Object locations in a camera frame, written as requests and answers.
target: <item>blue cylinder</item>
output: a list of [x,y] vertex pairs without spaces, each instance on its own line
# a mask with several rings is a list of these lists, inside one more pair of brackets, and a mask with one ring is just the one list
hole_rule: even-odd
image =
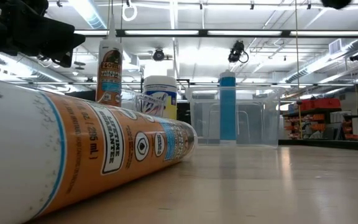
[[220,142],[221,144],[236,143],[236,74],[226,70],[221,73],[219,79],[220,87]]

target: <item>disinfecting wipes container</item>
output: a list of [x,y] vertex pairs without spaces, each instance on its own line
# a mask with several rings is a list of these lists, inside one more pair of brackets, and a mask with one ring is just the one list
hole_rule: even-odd
[[173,77],[152,75],[144,80],[144,94],[164,102],[163,118],[177,118],[177,85]]

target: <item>orange label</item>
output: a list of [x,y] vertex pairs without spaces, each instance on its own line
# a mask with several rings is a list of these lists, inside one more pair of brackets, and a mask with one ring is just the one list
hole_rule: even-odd
[[186,123],[46,94],[63,126],[65,158],[41,215],[175,164],[194,147]]
[[118,49],[108,51],[98,68],[96,101],[121,106],[122,55]]

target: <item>table surface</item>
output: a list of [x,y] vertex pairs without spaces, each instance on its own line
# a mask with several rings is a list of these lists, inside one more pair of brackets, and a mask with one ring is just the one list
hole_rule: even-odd
[[358,224],[358,151],[199,147],[188,161],[31,224]]

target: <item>clear plastic bin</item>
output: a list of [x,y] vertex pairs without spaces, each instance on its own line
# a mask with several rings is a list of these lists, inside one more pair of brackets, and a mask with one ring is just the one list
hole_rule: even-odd
[[[277,147],[280,97],[284,91],[282,87],[270,86],[187,89],[186,97],[190,103],[191,125],[197,132],[198,143]],[[224,94],[231,94],[231,105],[227,105],[230,101],[227,99],[221,103],[220,98],[227,97]],[[221,122],[226,121],[230,123],[228,131],[232,133],[230,141],[226,138],[227,123],[221,129]]]
[[121,90],[121,107],[151,116],[162,116],[164,102],[133,90]]

